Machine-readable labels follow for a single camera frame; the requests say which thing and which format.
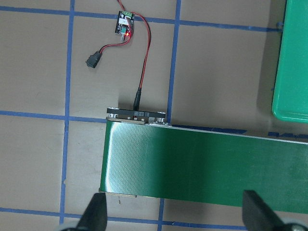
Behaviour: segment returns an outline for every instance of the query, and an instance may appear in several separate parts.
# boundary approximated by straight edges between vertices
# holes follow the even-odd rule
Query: blue tape line
[[[19,8],[19,7],[9,7],[9,6],[0,6],[0,11],[24,12],[24,13],[44,13],[44,14],[57,14],[57,15],[69,15],[70,14],[69,11],[36,9],[36,8]],[[74,12],[74,14],[75,16],[92,17],[92,18],[109,18],[109,19],[117,18],[117,14],[107,14],[107,13]],[[166,19],[166,18],[150,18],[150,17],[147,17],[146,19],[148,20],[148,22],[153,22],[153,23],[165,23],[165,24],[175,24],[175,25],[177,24],[177,15],[176,15],[176,20]],[[186,21],[186,20],[180,20],[179,25],[208,26],[208,27],[216,27],[216,28],[223,28],[223,29],[239,29],[239,30],[249,30],[249,31],[258,31],[258,32],[281,32],[281,29],[277,29],[277,28],[206,23],[206,22]]]
[[[14,208],[2,208],[2,207],[0,207],[0,212],[31,214],[31,215],[43,215],[43,216],[52,216],[52,217],[59,217],[61,215],[60,213],[55,213],[55,212],[26,210],[26,209],[14,209]],[[82,215],[80,215],[80,214],[71,214],[71,213],[65,213],[64,214],[64,217],[66,217],[66,218],[80,219],[81,216]],[[219,229],[219,230],[246,230],[246,228],[244,226],[194,224],[194,223],[185,223],[185,222],[177,222],[177,221],[159,221],[159,220],[135,219],[135,218],[108,217],[108,221],[141,223],[141,224],[158,224],[160,222],[162,225],[171,225],[171,226],[180,226],[180,227]]]
[[[75,0],[70,0],[70,14],[68,21],[67,36],[67,58],[66,58],[66,82],[65,82],[65,120],[64,120],[64,140],[63,140],[63,157],[62,157],[62,177],[61,177],[61,197],[60,197],[60,219],[59,223],[64,222],[65,211],[65,179],[67,164],[67,146],[69,133],[69,104],[71,89],[71,63],[72,63],[72,43],[73,43],[73,27],[74,27],[74,8]]]
[[[219,24],[219,23],[205,23],[205,22],[194,22],[181,20],[181,25],[184,26],[208,26],[221,29],[238,29],[238,30],[249,30],[249,31],[258,31],[258,32],[279,32],[280,29],[277,28],[267,28],[259,26],[241,26],[241,25],[231,25],[231,24]]]
[[[216,229],[216,230],[247,230],[245,226],[234,226],[234,225],[208,225],[208,224],[194,224],[177,221],[163,221],[163,225],[172,225],[180,227],[190,228],[202,228],[202,229]]]
[[[0,6],[0,11],[69,15],[69,11],[35,9],[35,8],[21,8],[21,7],[10,7],[10,6]]]
[[[298,134],[295,135],[293,133],[283,133],[282,135],[279,134],[279,132],[268,132],[268,136],[274,136],[274,137],[287,137],[287,138],[295,138],[295,139],[308,139],[307,134]]]
[[[0,212],[43,215],[43,216],[52,216],[52,217],[58,217],[60,215],[59,213],[54,213],[54,212],[36,211],[36,210],[27,210],[27,209],[15,209],[15,208],[1,208],[1,207],[0,207]]]
[[[145,18],[149,23],[164,23],[164,24],[174,24],[175,20],[174,19],[167,19],[167,18],[150,18],[146,17]],[[142,19],[139,16],[135,17],[136,21],[142,21]]]
[[[117,19],[117,14],[109,14],[109,13],[91,13],[91,12],[75,12],[75,16],[81,17],[90,17],[90,18],[107,18],[107,19]],[[165,24],[174,24],[173,19],[166,18],[145,18],[149,23],[165,23]],[[142,19],[139,16],[135,17],[135,21],[142,22]]]
[[[168,102],[167,102],[167,122],[168,123],[171,123],[174,75],[175,75],[175,65],[176,65],[176,60],[177,60],[178,38],[179,38],[179,28],[180,28],[180,12],[181,12],[181,0],[177,0],[176,11],[175,11],[174,32],[173,32]]]
[[[162,230],[162,224],[163,224],[163,218],[164,218],[164,205],[165,205],[165,200],[163,198],[160,198],[157,231]]]
[[[197,126],[187,126],[187,125],[177,125],[173,124],[173,127],[177,128],[189,128],[195,130],[202,130],[202,131],[215,131],[215,132],[223,132],[223,133],[231,133],[231,134],[244,134],[247,130],[243,129],[233,129],[233,128],[210,128],[210,127],[197,127]]]
[[[77,117],[77,116],[70,116],[70,121],[80,121],[80,122],[93,122],[93,123],[103,123],[105,124],[107,122],[106,119],[101,118],[88,118],[88,117]]]
[[[90,18],[109,18],[109,19],[117,19],[117,14],[109,14],[109,13],[90,13],[90,12],[74,12],[75,16],[81,17],[90,17]]]
[[[157,220],[135,219],[135,218],[115,218],[115,217],[108,217],[108,221],[130,222],[130,223],[142,223],[142,224],[157,224]]]
[[[64,115],[59,116],[59,115],[49,115],[49,114],[39,114],[39,113],[28,113],[28,112],[0,111],[0,115],[64,120]]]
[[[77,218],[77,219],[80,219],[82,215],[80,215],[80,214],[72,214],[72,213],[64,213],[64,216],[66,218]]]

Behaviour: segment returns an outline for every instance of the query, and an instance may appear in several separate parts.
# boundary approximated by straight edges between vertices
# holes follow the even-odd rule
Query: green tray
[[[284,121],[308,123],[308,0],[288,0],[272,110]]]

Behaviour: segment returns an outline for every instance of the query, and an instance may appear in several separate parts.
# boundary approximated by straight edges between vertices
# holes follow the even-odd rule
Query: wire connector plug
[[[99,51],[90,55],[90,57],[86,61],[87,66],[95,68],[96,65],[98,64],[99,60],[101,59],[101,56],[102,56],[102,54]]]
[[[138,90],[136,92],[134,106],[133,106],[134,111],[138,111],[139,110],[140,98],[141,98],[141,88],[138,88]]]

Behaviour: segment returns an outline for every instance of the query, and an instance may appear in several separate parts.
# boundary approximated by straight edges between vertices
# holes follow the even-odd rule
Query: green belt
[[[107,122],[101,191],[308,213],[306,143]]]

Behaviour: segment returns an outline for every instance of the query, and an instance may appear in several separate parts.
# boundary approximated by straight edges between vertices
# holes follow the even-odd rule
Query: tan floor
[[[283,21],[284,0],[181,0],[179,18],[180,0],[122,2],[128,11],[151,18],[153,41],[141,109],[169,107],[171,122],[179,125],[245,129],[259,136],[269,131],[307,134],[308,125],[282,122],[271,113],[281,32],[264,29]],[[133,103],[146,48],[143,23],[135,22],[129,45],[106,49],[98,66],[90,69],[85,64],[90,54],[120,42],[113,16],[120,7],[116,0],[75,0],[74,7],[70,34],[70,0],[0,1],[1,231],[52,230],[59,217],[76,221],[100,185],[106,108],[130,108]],[[175,44],[174,23],[180,24]],[[66,101],[65,110],[67,77],[70,104]],[[65,115],[81,117],[70,118],[67,140]],[[92,118],[101,120],[85,122]],[[109,195],[107,204],[113,217],[108,231],[204,230],[157,225],[159,198]],[[308,215],[279,214],[308,223]],[[243,226],[239,207],[167,199],[162,219],[218,229],[224,225],[226,231]]]

